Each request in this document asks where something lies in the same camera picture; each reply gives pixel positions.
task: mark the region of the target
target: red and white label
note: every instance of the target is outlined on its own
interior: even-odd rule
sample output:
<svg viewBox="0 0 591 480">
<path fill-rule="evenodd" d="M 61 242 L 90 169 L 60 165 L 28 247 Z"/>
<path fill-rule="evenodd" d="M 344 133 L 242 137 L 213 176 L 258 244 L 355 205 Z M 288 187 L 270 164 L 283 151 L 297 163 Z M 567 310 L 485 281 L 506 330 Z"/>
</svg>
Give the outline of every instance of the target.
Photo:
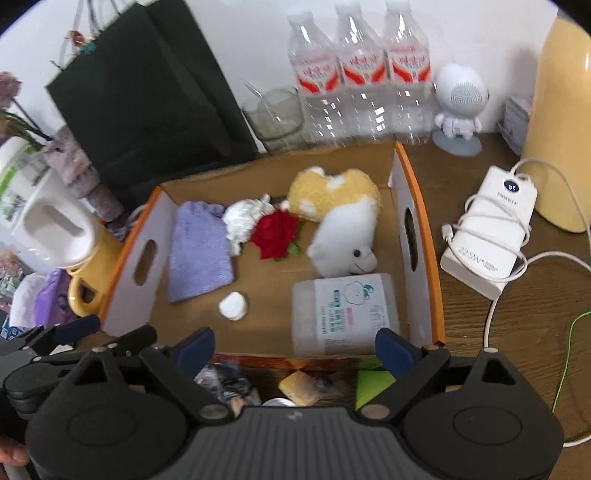
<svg viewBox="0 0 591 480">
<path fill-rule="evenodd" d="M 322 55 L 307 59 L 294 66 L 298 88 L 304 95 L 322 95 L 338 90 L 341 86 L 336 58 Z"/>
<path fill-rule="evenodd" d="M 390 47 L 388 64 L 394 83 L 421 83 L 431 80 L 429 50 L 420 44 L 399 43 Z"/>
<path fill-rule="evenodd" d="M 346 86 L 384 83 L 388 80 L 388 69 L 383 54 L 376 55 L 371 51 L 357 52 L 354 55 L 339 56 L 339 62 Z"/>
</svg>

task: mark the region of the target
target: black paper bag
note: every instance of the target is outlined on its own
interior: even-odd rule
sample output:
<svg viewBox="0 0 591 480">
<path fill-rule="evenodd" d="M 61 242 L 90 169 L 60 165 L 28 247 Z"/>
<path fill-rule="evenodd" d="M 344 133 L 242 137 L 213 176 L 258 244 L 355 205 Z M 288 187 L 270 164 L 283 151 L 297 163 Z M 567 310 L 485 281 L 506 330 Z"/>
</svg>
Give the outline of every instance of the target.
<svg viewBox="0 0 591 480">
<path fill-rule="evenodd" d="M 93 43 L 47 90 L 126 207 L 146 201 L 162 181 L 254 158 L 240 110 L 183 0 L 134 4 Z"/>
</svg>

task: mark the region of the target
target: white power bank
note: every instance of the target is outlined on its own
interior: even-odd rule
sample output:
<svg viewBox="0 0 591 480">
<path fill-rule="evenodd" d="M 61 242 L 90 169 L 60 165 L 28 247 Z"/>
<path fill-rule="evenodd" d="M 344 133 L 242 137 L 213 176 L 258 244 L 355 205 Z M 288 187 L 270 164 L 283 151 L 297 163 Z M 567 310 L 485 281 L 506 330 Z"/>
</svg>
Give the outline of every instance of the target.
<svg viewBox="0 0 591 480">
<path fill-rule="evenodd" d="M 529 225 L 538 191 L 531 181 L 520 179 L 499 167 L 492 166 L 480 185 L 478 194 L 505 204 L 526 225 Z M 523 228 L 497 205 L 477 197 L 468 211 L 498 216 L 499 219 L 470 216 L 461 223 L 461 226 L 515 250 L 521 249 L 521 242 L 525 236 Z M 441 257 L 441 269 L 485 297 L 491 300 L 498 298 L 506 285 L 502 279 L 511 274 L 517 260 L 516 255 L 461 230 L 454 235 L 452 247 L 475 271 L 488 277 L 498 278 L 499 281 L 489 281 L 469 271 L 458 262 L 449 247 Z"/>
</svg>

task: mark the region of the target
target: purple package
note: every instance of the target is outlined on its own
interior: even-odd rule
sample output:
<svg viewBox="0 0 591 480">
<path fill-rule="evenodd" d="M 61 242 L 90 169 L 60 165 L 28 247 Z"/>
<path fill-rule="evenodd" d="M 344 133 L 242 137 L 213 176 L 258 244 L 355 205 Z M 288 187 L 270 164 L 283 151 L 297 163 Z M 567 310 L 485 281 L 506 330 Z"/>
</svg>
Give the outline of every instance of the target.
<svg viewBox="0 0 591 480">
<path fill-rule="evenodd" d="M 35 325 L 50 327 L 56 323 L 68 323 L 77 318 L 68 304 L 70 280 L 65 270 L 56 269 L 49 274 L 45 285 L 35 299 Z"/>
</svg>

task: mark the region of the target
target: white wall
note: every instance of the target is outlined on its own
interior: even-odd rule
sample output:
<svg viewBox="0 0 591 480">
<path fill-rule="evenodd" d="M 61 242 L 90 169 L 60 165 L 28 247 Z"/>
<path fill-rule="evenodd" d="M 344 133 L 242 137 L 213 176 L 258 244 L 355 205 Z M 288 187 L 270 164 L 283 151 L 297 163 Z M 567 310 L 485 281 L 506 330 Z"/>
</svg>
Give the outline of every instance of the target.
<svg viewBox="0 0 591 480">
<path fill-rule="evenodd" d="M 251 95 L 244 80 L 260 89 L 294 83 L 284 12 L 288 2 L 295 1 L 309 6 L 319 27 L 334 35 L 332 0 L 187 0 L 239 103 Z M 95 3 L 99 17 L 108 22 L 110 2 Z M 57 61 L 77 4 L 78 0 L 41 0 L 0 37 L 0 71 L 13 72 L 23 81 L 19 100 L 48 132 L 63 123 L 44 90 L 57 73 L 49 61 Z M 487 82 L 491 102 L 481 116 L 486 130 L 494 129 L 508 95 L 533 92 L 537 57 L 556 16 L 556 7 L 548 0 L 411 0 L 411 4 L 429 37 L 435 74 L 442 65 L 456 61 L 476 68 Z M 361 5 L 380 33 L 384 0 L 361 0 Z M 84 10 L 83 33 L 88 33 L 86 16 Z"/>
</svg>

